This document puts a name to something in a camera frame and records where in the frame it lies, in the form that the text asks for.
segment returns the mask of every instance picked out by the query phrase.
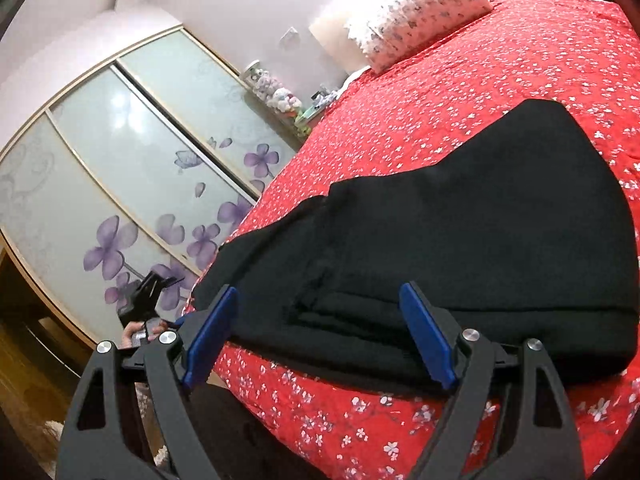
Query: metal screw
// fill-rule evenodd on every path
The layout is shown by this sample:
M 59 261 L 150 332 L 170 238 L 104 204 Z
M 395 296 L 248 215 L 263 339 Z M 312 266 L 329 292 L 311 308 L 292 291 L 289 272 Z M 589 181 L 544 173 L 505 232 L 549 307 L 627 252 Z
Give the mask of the metal screw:
M 168 345 L 173 343 L 177 337 L 178 336 L 175 334 L 175 332 L 171 332 L 171 330 L 167 330 L 166 332 L 162 332 L 158 339 L 162 344 Z
M 98 351 L 98 354 L 106 354 L 111 350 L 112 346 L 111 341 L 100 341 L 95 349 Z
M 540 341 L 540 339 L 529 339 L 527 341 L 527 346 L 532 350 L 539 352 L 542 350 L 542 341 Z
M 478 341 L 478 339 L 480 339 L 480 333 L 475 328 L 465 328 L 462 331 L 462 337 L 467 341 Z

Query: sliding wardrobe door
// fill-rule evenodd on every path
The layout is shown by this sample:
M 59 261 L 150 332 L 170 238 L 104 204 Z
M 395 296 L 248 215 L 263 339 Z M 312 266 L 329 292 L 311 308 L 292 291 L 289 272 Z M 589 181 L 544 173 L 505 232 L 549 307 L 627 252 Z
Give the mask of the sliding wardrobe door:
M 253 205 L 117 69 L 103 70 L 51 113 L 104 188 L 195 272 Z
M 118 63 L 258 191 L 295 155 L 295 141 L 273 113 L 183 31 Z
M 152 268 L 185 278 L 164 298 L 167 319 L 196 279 L 110 200 L 44 115 L 0 162 L 0 225 L 41 290 L 97 341 L 120 341 L 124 290 Z

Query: white floral pillow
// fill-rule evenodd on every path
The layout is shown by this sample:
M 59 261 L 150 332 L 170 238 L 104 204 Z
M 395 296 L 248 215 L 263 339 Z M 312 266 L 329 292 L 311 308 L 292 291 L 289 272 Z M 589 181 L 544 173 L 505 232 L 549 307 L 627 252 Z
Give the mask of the white floral pillow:
M 345 27 L 380 73 L 490 10 L 489 0 L 364 0 Z

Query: red bedspread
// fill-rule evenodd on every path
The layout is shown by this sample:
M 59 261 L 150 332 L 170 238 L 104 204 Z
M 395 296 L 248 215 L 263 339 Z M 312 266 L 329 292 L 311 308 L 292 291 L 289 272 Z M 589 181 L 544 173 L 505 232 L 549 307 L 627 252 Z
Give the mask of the red bedspread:
M 498 0 L 484 18 L 352 84 L 236 235 L 326 194 L 332 182 L 434 164 L 531 97 L 566 105 L 610 164 L 640 226 L 639 81 L 640 41 L 617 5 Z M 278 439 L 334 479 L 407 478 L 442 409 L 431 399 L 332 386 L 230 345 L 215 371 Z M 639 395 L 640 357 L 620 376 L 569 391 L 588 474 L 622 436 Z M 488 403 L 472 462 L 486 453 L 497 413 Z

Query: clamp jaw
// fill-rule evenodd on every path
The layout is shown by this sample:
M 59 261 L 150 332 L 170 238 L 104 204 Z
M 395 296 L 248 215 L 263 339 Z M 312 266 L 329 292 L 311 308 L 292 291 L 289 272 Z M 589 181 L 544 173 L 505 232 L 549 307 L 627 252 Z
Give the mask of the clamp jaw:
M 400 309 L 430 376 L 453 391 L 410 480 L 584 480 L 569 401 L 538 339 L 502 346 L 462 330 L 413 282 L 400 289 Z M 492 449 L 483 467 L 464 474 L 492 380 L 501 405 Z
M 584 480 L 582 451 L 562 383 L 542 343 L 493 343 L 462 330 L 415 283 L 400 289 L 400 309 L 434 380 L 452 392 L 410 480 Z M 138 348 L 103 341 L 72 400 L 60 441 L 58 480 L 219 480 L 190 417 L 188 396 L 209 376 L 238 311 L 225 285 L 207 310 L 176 322 Z M 148 383 L 172 471 L 155 467 L 134 384 Z M 481 468 L 465 472 L 492 383 L 500 419 Z

